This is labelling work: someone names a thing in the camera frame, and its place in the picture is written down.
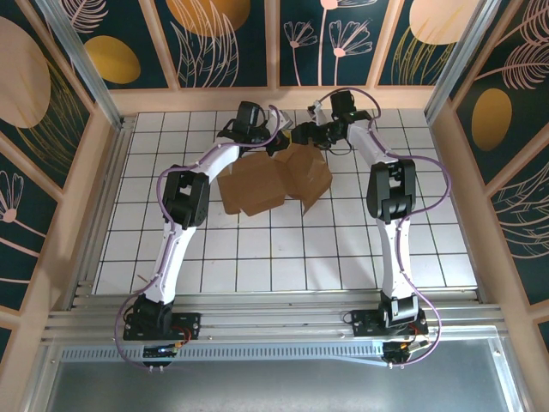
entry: leaf illustration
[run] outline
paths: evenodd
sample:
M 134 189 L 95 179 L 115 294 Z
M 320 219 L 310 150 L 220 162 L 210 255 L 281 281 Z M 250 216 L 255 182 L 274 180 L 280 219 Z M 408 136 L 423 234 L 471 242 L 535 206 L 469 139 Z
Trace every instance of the leaf illustration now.
M 197 0 L 190 0 L 190 6 L 181 0 L 173 3 L 184 27 L 180 29 L 171 23 L 179 43 L 181 85 L 184 88 L 231 87 L 238 75 L 239 58 L 236 34 L 229 19 L 220 15 L 211 2 L 211 17 Z
M 106 0 L 61 0 L 61 4 L 78 33 L 93 33 L 109 12 Z
M 477 81 L 484 77 L 501 72 L 505 86 L 514 89 L 529 88 L 534 90 L 549 75 L 549 43 L 519 45 L 507 58 L 504 67 L 491 70 L 477 76 Z
M 532 45 L 549 41 L 549 0 L 530 0 L 524 10 L 522 23 L 502 37 L 496 45 L 501 45 L 517 30 Z

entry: black grid line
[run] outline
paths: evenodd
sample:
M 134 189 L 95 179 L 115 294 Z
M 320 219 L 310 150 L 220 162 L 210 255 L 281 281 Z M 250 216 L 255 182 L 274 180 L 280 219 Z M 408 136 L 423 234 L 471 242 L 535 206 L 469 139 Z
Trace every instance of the black grid line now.
M 402 122 L 402 116 L 401 116 L 401 112 L 398 111 L 399 113 L 399 119 L 400 119 L 400 122 L 401 122 L 401 129 L 403 130 L 403 133 L 404 133 L 404 138 L 405 138 L 405 142 L 406 142 L 406 145 L 408 147 L 408 151 L 411 149 L 410 148 L 410 144 L 409 144 L 409 138 L 407 136 L 407 133 L 406 133 L 406 129 L 425 129 L 425 126 L 417 126 L 417 127 L 404 127 L 404 124 Z M 297 118 L 297 113 L 295 111 L 288 111 L 288 114 L 291 116 L 291 118 L 295 121 L 295 119 Z M 132 133 L 132 137 L 131 137 L 131 142 L 130 142 L 130 146 L 128 148 L 128 154 L 126 155 L 126 158 L 124 160 L 124 170 L 123 170 L 123 177 L 121 178 L 120 182 L 119 182 L 119 186 L 118 186 L 118 192 L 117 192 L 117 195 L 116 195 L 116 202 L 114 204 L 114 210 L 112 212 L 112 216 L 111 216 L 111 220 L 109 222 L 109 231 L 107 232 L 107 239 L 106 239 L 106 247 L 105 247 L 105 250 L 103 252 L 103 255 L 102 255 L 102 259 L 100 260 L 100 268 L 98 269 L 98 276 L 100 276 L 100 272 L 102 271 L 103 269 L 103 263 L 104 262 L 133 262 L 134 263 L 134 274 L 132 276 L 132 280 L 131 280 L 131 284 L 130 284 L 130 290 L 133 288 L 133 282 L 135 280 L 135 277 L 136 277 L 136 267 L 137 267 L 137 264 L 139 262 L 153 262 L 152 260 L 139 260 L 138 256 L 139 256 L 139 249 L 141 248 L 141 242 L 142 242 L 142 236 L 144 233 L 146 232 L 159 232 L 159 229 L 145 229 L 145 220 L 146 220 L 146 217 L 147 217 L 147 208 L 145 209 L 145 214 L 143 216 L 143 222 L 142 222 L 142 230 L 140 231 L 139 229 L 135 229 L 135 230 L 112 230 L 112 224 L 114 222 L 114 214 L 116 213 L 116 207 L 118 206 L 120 202 L 120 194 L 121 194 L 121 188 L 122 188 L 122 184 L 124 182 L 125 179 L 138 179 L 140 178 L 139 176 L 135 176 L 135 177 L 125 177 L 125 173 L 126 173 L 126 168 L 128 166 L 128 163 L 129 163 L 129 158 L 130 158 L 130 150 L 131 150 L 131 145 L 133 144 L 133 139 L 134 139 L 134 136 L 136 133 L 149 133 L 149 134 L 154 134 L 154 133 L 158 133 L 159 134 L 159 139 L 158 139 L 158 145 L 157 145 L 157 152 L 156 153 L 140 153 L 139 155 L 155 155 L 155 158 L 154 158 L 154 166 L 153 166 L 153 177 L 151 178 L 151 181 L 149 183 L 149 190 L 148 190 L 148 198 L 147 198 L 147 201 L 146 202 L 123 202 L 123 203 L 145 203 L 147 206 L 149 203 L 151 203 L 149 200 L 149 196 L 150 196 L 150 191 L 151 191 L 151 188 L 152 188 L 152 183 L 154 182 L 154 179 L 156 178 L 156 176 L 154 176 L 155 174 L 158 174 L 158 173 L 154 173 L 154 169 L 156 168 L 156 164 L 157 164 L 157 161 L 158 161 L 158 155 L 182 155 L 183 156 L 183 159 L 184 159 L 184 163 L 189 159 L 189 157 L 187 157 L 187 155 L 201 155 L 203 152 L 196 152 L 196 151 L 187 151 L 187 148 L 188 148 L 188 133 L 189 132 L 193 132 L 193 131 L 196 131 L 196 132 L 213 132 L 214 136 L 213 136 L 213 141 L 215 140 L 215 134 L 216 134 L 216 131 L 217 130 L 190 130 L 190 119 L 191 119 L 191 115 L 192 115 L 192 112 L 189 112 L 189 118 L 188 118 L 188 126 L 187 126 L 187 129 L 186 130 L 169 130 L 169 131 L 166 131 L 166 133 L 186 133 L 186 138 L 185 138 L 185 145 L 184 145 L 184 152 L 181 153 L 181 152 L 168 152 L 168 151 L 162 151 L 160 152 L 160 143 L 162 141 L 162 134 L 164 133 L 164 131 L 162 131 L 162 129 L 164 128 L 164 121 L 166 119 L 166 115 L 163 113 L 163 118 L 162 118 L 162 126 L 160 127 L 160 132 L 157 132 L 157 131 L 137 131 L 137 132 L 134 132 Z M 214 124 L 215 124 L 215 129 L 218 129 L 217 127 L 217 121 L 218 121 L 218 112 L 215 112 L 215 115 L 214 115 Z M 394 126 L 389 126 L 389 127 L 382 127 L 381 129 L 399 129 L 399 127 L 394 127 Z M 413 148 L 413 150 L 421 150 L 421 149 L 433 149 L 433 147 L 426 147 L 426 148 Z M 348 151 L 348 149 L 337 149 L 335 148 L 334 151 Z M 270 247 L 269 247 L 269 256 L 268 257 L 239 257 L 238 256 L 238 252 L 239 252 L 239 249 L 241 247 L 241 245 L 239 244 L 239 235 L 240 235 L 240 216 L 238 216 L 238 223 L 237 223 L 237 226 L 236 227 L 221 227 L 221 228 L 218 228 L 218 230 L 234 230 L 235 228 L 237 229 L 237 249 L 236 249 L 236 256 L 235 257 L 224 257 L 224 258 L 211 258 L 211 259 L 208 259 L 208 260 L 212 260 L 212 261 L 215 261 L 215 260 L 222 260 L 222 261 L 234 261 L 235 264 L 236 264 L 236 274 L 235 274 L 235 283 L 234 283 L 234 290 L 235 291 L 238 291 L 238 261 L 239 260 L 266 260 L 268 259 L 269 262 L 270 262 L 270 265 L 269 265 L 269 269 L 270 269 L 270 290 L 273 291 L 273 262 L 275 260 L 288 260 L 288 259 L 301 259 L 301 261 L 303 262 L 304 264 L 304 276 L 305 276 L 305 289 L 308 290 L 309 289 L 309 284 L 308 284 L 308 279 L 307 279 L 307 265 L 306 265 L 306 261 L 307 261 L 307 256 L 306 256 L 306 253 L 305 253 L 305 229 L 306 228 L 314 228 L 314 227 L 332 227 L 334 229 L 334 235 L 335 235 L 335 253 L 336 255 L 335 256 L 321 256 L 321 257 L 318 257 L 318 258 L 337 258 L 338 259 L 338 269 L 340 271 L 340 285 L 341 285 L 341 288 L 343 288 L 343 282 L 342 282 L 342 273 L 341 273 L 341 258 L 369 258 L 369 261 L 371 262 L 371 267 L 372 267 L 372 270 L 373 270 L 373 276 L 374 276 L 374 285 L 376 286 L 375 288 L 380 288 L 381 285 L 378 284 L 378 278 L 377 278 L 377 275 L 379 275 L 377 273 L 377 269 L 376 269 L 376 265 L 374 264 L 374 260 L 377 259 L 377 258 L 380 258 L 382 255 L 381 254 L 376 254 L 374 255 L 373 254 L 373 251 L 372 251 L 372 244 L 371 244 L 371 236 L 374 234 L 374 233 L 370 233 L 370 230 L 366 230 L 366 236 L 368 237 L 368 251 L 366 251 L 366 253 L 370 253 L 369 255 L 368 254 L 360 254 L 360 255 L 341 255 L 340 254 L 340 244 L 338 242 L 338 236 L 337 236 L 337 230 L 336 228 L 338 227 L 373 227 L 373 226 L 376 226 L 375 223 L 371 223 L 371 222 L 368 222 L 368 219 L 367 219 L 367 215 L 366 213 L 367 212 L 367 208 L 366 208 L 366 205 L 365 205 L 365 202 L 364 202 L 364 199 L 365 199 L 365 187 L 363 187 L 362 185 L 360 185 L 360 174 L 369 174 L 368 172 L 360 172 L 359 171 L 359 168 L 358 168 L 358 159 L 357 159 L 357 153 L 358 151 L 356 149 L 353 150 L 354 154 L 350 154 L 350 155 L 353 155 L 354 156 L 354 165 L 355 165 L 355 168 L 352 168 L 352 170 L 350 172 L 332 172 L 334 175 L 338 175 L 338 174 L 350 174 L 350 175 L 355 175 L 359 181 L 359 197 L 335 197 L 334 196 L 334 193 L 332 192 L 332 188 L 330 187 L 330 192 L 329 192 L 329 197 L 327 197 L 325 200 L 328 200 L 330 201 L 330 205 L 331 205 L 331 213 L 332 213 L 332 218 L 334 219 L 334 223 L 331 224 L 331 225 L 305 225 L 305 220 L 304 220 L 304 216 L 303 216 L 303 204 L 302 203 L 299 203 L 300 204 L 300 211 L 301 211 L 301 233 L 302 233 L 302 241 L 303 241 L 303 256 L 302 257 L 273 257 L 273 234 L 272 234 L 272 223 L 273 223 L 273 218 L 272 218 L 272 211 L 270 210 L 269 211 L 269 218 L 268 218 L 268 227 L 265 227 L 265 225 L 267 223 L 264 223 L 264 224 L 260 224 L 259 226 L 257 227 L 250 227 L 251 229 L 269 229 L 269 243 L 270 243 Z M 420 172 L 420 173 L 439 173 L 439 171 L 424 171 L 424 172 Z M 420 188 L 420 184 L 419 184 L 419 181 L 417 182 L 418 183 L 418 190 L 419 190 L 419 194 L 421 194 L 421 188 Z M 420 195 L 420 198 L 421 199 L 426 199 L 428 197 L 431 197 L 431 198 L 438 198 L 437 196 L 421 196 Z M 336 225 L 335 224 L 335 200 L 340 200 L 340 199 L 356 199 L 356 200 L 360 200 L 360 202 L 362 203 L 362 209 L 363 209 L 363 212 L 364 212 L 364 218 L 365 218 L 365 224 L 356 224 L 356 225 Z M 217 202 L 217 203 L 222 203 L 222 201 L 211 201 L 212 203 L 213 202 Z M 435 250 L 433 253 L 420 253 L 420 254 L 412 254 L 411 253 L 411 256 L 437 256 L 437 259 L 438 259 L 438 262 L 439 262 L 439 265 L 441 266 L 441 272 L 443 273 L 443 276 L 444 276 L 444 284 L 447 286 L 447 282 L 446 282 L 446 279 L 445 279 L 445 274 L 443 272 L 443 269 L 442 269 L 442 264 L 441 264 L 441 258 L 440 258 L 440 255 L 438 255 L 438 248 L 437 248 L 437 242 L 436 240 L 434 239 L 434 233 L 433 233 L 433 227 L 437 226 L 437 225 L 458 225 L 458 223 L 455 223 L 455 222 L 441 222 L 441 223 L 431 223 L 431 219 L 428 218 L 427 216 L 427 221 L 426 223 L 422 222 L 422 223 L 414 223 L 413 224 L 414 226 L 418 226 L 418 225 L 421 225 L 421 226 L 425 226 L 425 225 L 428 225 L 430 226 L 430 231 L 431 231 L 431 238 L 433 239 L 433 244 L 435 245 Z M 296 228 L 299 228 L 299 227 L 296 227 L 296 226 L 284 226 L 284 227 L 277 227 L 277 229 L 280 228 L 280 229 L 296 229 Z M 188 261 L 194 261 L 194 262 L 201 262 L 202 265 L 201 265 L 201 279 L 200 279 L 200 292 L 202 291 L 203 289 L 203 275 L 204 275 L 204 262 L 206 260 L 205 258 L 205 251 L 206 251 L 206 242 L 207 242 L 207 236 L 208 236 L 208 226 L 207 225 L 204 225 L 204 227 L 201 227 L 201 228 L 198 228 L 197 230 L 203 230 L 204 231 L 204 241 L 203 241 L 203 245 L 202 245 L 202 258 L 196 258 L 196 259 L 190 259 L 190 258 L 186 258 L 185 260 L 188 260 Z M 140 238 L 139 238 L 139 244 L 137 246 L 137 255 L 136 255 L 136 259 L 134 260 L 128 260 L 128 261 L 124 261 L 124 260 L 121 260 L 121 261 L 116 261 L 116 260 L 109 260 L 109 261 L 106 261 L 104 259 L 105 257 L 105 253 L 106 253 L 106 250 L 107 250 L 107 247 L 108 247 L 108 240 L 109 240 L 109 237 L 110 237 L 110 233 L 111 232 L 140 232 Z M 454 253 L 444 253 L 444 255 L 466 255 L 468 256 L 467 253 L 462 253 L 462 252 L 454 252 Z
M 164 118 L 166 117 L 166 114 L 164 113 L 162 115 L 162 124 L 160 125 L 160 130 L 162 130 L 162 127 L 164 126 Z M 160 146 L 160 137 L 158 139 L 158 143 L 156 144 L 156 149 L 158 150 L 158 147 Z M 153 171 L 151 172 L 152 175 L 154 175 L 154 168 L 156 167 L 156 157 L 154 157 L 154 164 L 153 164 Z M 149 187 L 148 187 L 148 192 L 150 193 L 151 191 L 151 187 L 153 185 L 153 179 L 154 179 L 154 176 L 151 176 L 151 180 L 150 180 L 150 184 L 149 184 Z M 136 278 L 136 268 L 137 268 L 137 262 L 139 260 L 139 251 L 141 250 L 141 241 L 142 241 L 142 238 L 143 238 L 143 229 L 145 228 L 145 218 L 147 217 L 147 207 L 145 207 L 145 213 L 143 214 L 143 220 L 142 220 L 142 224 L 141 224 L 141 234 L 139 235 L 139 242 L 137 244 L 137 254 L 136 254 L 136 264 L 134 265 L 134 273 L 131 277 L 131 283 L 130 283 L 130 293 L 131 293 L 131 289 L 133 288 L 134 286 L 134 279 Z
M 328 156 L 326 156 L 326 164 L 329 168 L 329 162 L 328 162 Z M 329 201 L 332 205 L 332 219 L 334 219 L 334 236 L 335 236 L 335 253 L 337 254 L 337 269 L 340 272 L 340 289 L 343 289 L 343 277 L 341 276 L 341 262 L 340 262 L 340 249 L 339 249 L 339 243 L 337 241 L 337 230 L 335 229 L 335 211 L 334 211 L 334 197 L 332 196 L 332 186 L 329 187 Z

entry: metal frame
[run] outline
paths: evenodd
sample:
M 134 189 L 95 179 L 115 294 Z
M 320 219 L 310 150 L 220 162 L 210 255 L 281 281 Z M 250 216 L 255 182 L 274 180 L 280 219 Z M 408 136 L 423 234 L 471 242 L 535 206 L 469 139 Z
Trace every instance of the metal frame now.
M 473 56 L 493 16 L 498 11 L 501 0 L 483 0 L 479 3 L 467 27 L 465 34 L 452 51 L 448 63 L 437 80 L 437 86 L 433 91 L 427 106 L 425 107 L 428 124 L 432 124 L 438 112 L 448 99 L 457 80 Z

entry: cardboard box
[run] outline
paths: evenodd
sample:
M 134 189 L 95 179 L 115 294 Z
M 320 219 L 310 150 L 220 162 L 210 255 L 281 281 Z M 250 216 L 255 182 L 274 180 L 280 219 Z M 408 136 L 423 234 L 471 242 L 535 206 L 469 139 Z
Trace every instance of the cardboard box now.
M 281 206 L 286 195 L 300 200 L 306 213 L 332 184 L 332 173 L 320 149 L 290 144 L 273 157 L 257 152 L 238 159 L 217 180 L 228 215 L 256 215 Z

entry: purple cable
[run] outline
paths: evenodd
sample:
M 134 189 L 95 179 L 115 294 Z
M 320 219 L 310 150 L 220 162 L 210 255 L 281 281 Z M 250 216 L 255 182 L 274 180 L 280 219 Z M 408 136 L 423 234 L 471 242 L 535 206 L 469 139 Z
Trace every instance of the purple cable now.
M 446 181 L 446 190 L 444 191 L 444 194 L 440 197 L 440 199 L 438 199 L 433 205 L 431 206 L 428 206 L 426 208 L 423 208 L 423 209 L 417 209 L 417 210 L 414 210 L 412 211 L 411 213 L 409 213 L 408 215 L 404 216 L 401 221 L 399 222 L 398 226 L 396 227 L 396 239 L 395 239 L 395 249 L 396 249 L 396 260 L 398 261 L 398 265 L 399 265 L 399 269 L 401 270 L 401 273 L 402 275 L 404 276 L 404 279 L 406 279 L 406 281 L 408 282 L 408 284 L 410 285 L 410 288 L 412 288 L 412 290 L 432 309 L 433 313 L 435 314 L 435 316 L 437 317 L 437 323 L 438 323 L 438 330 L 437 330 L 437 338 L 435 339 L 435 342 L 429 347 L 429 349 L 424 353 L 422 354 L 421 356 L 418 356 L 417 358 L 413 359 L 413 360 L 409 360 L 407 362 L 403 362 L 403 363 L 394 363 L 394 364 L 391 364 L 391 366 L 397 366 L 397 367 L 404 367 L 404 366 L 407 366 L 407 365 L 412 365 L 414 363 L 417 363 L 421 360 L 423 360 L 424 358 L 426 358 L 427 356 L 429 356 L 438 346 L 438 344 L 440 343 L 440 335 L 442 333 L 442 328 L 443 328 L 443 322 L 442 322 L 442 319 L 440 318 L 440 313 L 438 312 L 437 308 L 431 303 L 430 300 L 428 300 L 424 294 L 422 294 L 416 287 L 415 285 L 413 284 L 412 280 L 408 277 L 408 275 L 406 274 L 406 271 L 404 270 L 404 263 L 402 262 L 402 255 L 401 255 L 401 232 L 402 232 L 402 224 L 404 223 L 404 221 L 407 221 L 410 219 L 410 217 L 412 215 L 417 215 L 419 213 L 424 213 L 424 212 L 428 212 L 429 210 L 433 210 L 435 209 L 438 205 L 440 205 L 445 199 L 446 197 L 449 196 L 449 193 L 452 189 L 452 179 L 449 175 L 449 172 L 448 172 L 448 169 L 446 169 L 446 167 L 444 167 L 444 165 L 439 162 L 439 161 L 435 161 L 434 159 L 431 159 L 430 157 L 425 157 L 425 156 L 417 156 L 417 155 L 409 155 L 409 156 L 403 156 L 403 155 L 398 155 L 398 154 L 394 154 L 394 153 L 391 153 L 389 152 L 382 144 L 381 142 L 377 139 L 377 136 L 375 135 L 374 133 L 374 129 L 372 127 L 374 121 L 377 119 L 377 118 L 380 118 L 381 117 L 381 107 L 380 105 L 377 103 L 377 101 L 373 98 L 373 96 L 371 96 L 369 93 L 365 92 L 364 90 L 361 90 L 359 88 L 338 88 L 328 94 L 326 94 L 324 97 L 322 97 L 319 102 L 322 102 L 323 100 L 325 100 L 326 98 L 328 98 L 330 95 L 334 94 L 334 93 L 337 93 L 337 92 L 340 92 L 340 91 L 344 91 L 344 90 L 350 90 L 350 91 L 355 91 L 355 92 L 359 92 L 361 93 L 362 95 L 366 96 L 368 99 L 370 99 L 373 104 L 376 106 L 376 110 L 377 110 L 377 116 L 374 116 L 368 123 L 368 133 L 370 134 L 370 137 L 371 139 L 374 141 L 374 143 L 379 147 L 379 149 L 385 154 L 387 155 L 388 157 L 392 157 L 393 159 L 410 159 L 410 160 L 418 160 L 418 161 L 428 161 L 430 163 L 433 163 L 434 165 L 436 165 L 437 167 L 440 168 L 440 170 L 443 172 L 443 175 L 444 175 L 444 180 Z
M 191 165 L 191 166 L 181 166 L 181 167 L 170 167 L 169 169 L 166 169 L 164 172 L 162 172 L 160 174 L 160 176 L 158 177 L 158 181 L 156 183 L 156 198 L 158 200 L 160 210 L 162 210 L 162 215 L 170 222 L 170 233 L 168 235 L 168 239 L 167 239 L 167 242 L 166 242 L 166 248 L 164 249 L 164 254 L 162 255 L 162 260 L 160 261 L 160 267 L 159 267 L 158 273 L 153 276 L 153 278 L 151 279 L 149 284 L 147 286 L 145 286 L 145 288 L 139 289 L 138 291 L 134 292 L 133 294 L 131 294 L 130 296 L 128 296 L 126 298 L 124 303 L 118 309 L 118 313 L 117 313 L 115 323 L 114 323 L 114 343 L 117 346 L 117 351 L 120 354 L 120 356 L 122 357 L 122 359 L 124 359 L 126 362 L 130 363 L 134 367 L 138 367 L 139 369 L 143 369 L 143 370 L 146 370 L 148 372 L 152 372 L 154 370 L 154 369 L 151 369 L 149 367 L 145 367 L 144 365 L 140 364 L 139 362 L 133 361 L 132 359 L 128 358 L 124 354 L 124 352 L 122 350 L 122 346 L 120 345 L 120 341 L 119 341 L 118 324 L 120 323 L 120 318 L 123 315 L 124 308 L 126 307 L 126 305 L 128 305 L 130 300 L 134 299 L 135 297 L 139 296 L 140 294 L 142 294 L 143 292 L 145 292 L 149 288 L 151 288 L 154 285 L 154 283 L 162 277 L 162 275 L 164 274 L 164 271 L 166 270 L 167 260 L 168 260 L 168 257 L 170 255 L 169 251 L 172 249 L 173 235 L 175 234 L 175 221 L 173 221 L 172 217 L 170 216 L 170 214 L 166 210 L 166 206 L 164 206 L 164 203 L 162 202 L 162 193 L 161 193 L 162 192 L 162 185 L 161 185 L 162 179 L 165 178 L 168 175 L 168 173 L 171 173 L 171 172 L 187 172 L 189 170 L 196 169 L 204 161 L 207 161 L 216 151 L 220 150 L 221 148 L 230 148 L 230 147 L 234 147 L 234 146 L 237 146 L 237 147 L 240 147 L 240 148 L 261 148 L 263 146 L 267 146 L 269 143 L 271 143 L 276 138 L 276 135 L 278 134 L 278 132 L 280 131 L 280 128 L 281 128 L 281 117 L 280 117 L 280 114 L 279 114 L 279 110 L 275 106 L 272 106 L 272 105 L 269 105 L 268 108 L 271 109 L 271 110 L 276 111 L 278 116 L 277 116 L 277 119 L 276 119 L 276 127 L 274 128 L 274 131 L 273 131 L 271 137 L 266 142 L 262 142 L 262 143 L 258 143 L 258 144 L 233 143 L 233 142 L 220 143 L 220 144 L 212 147 L 208 152 L 206 152 L 206 154 L 200 160 L 196 161 L 193 165 Z

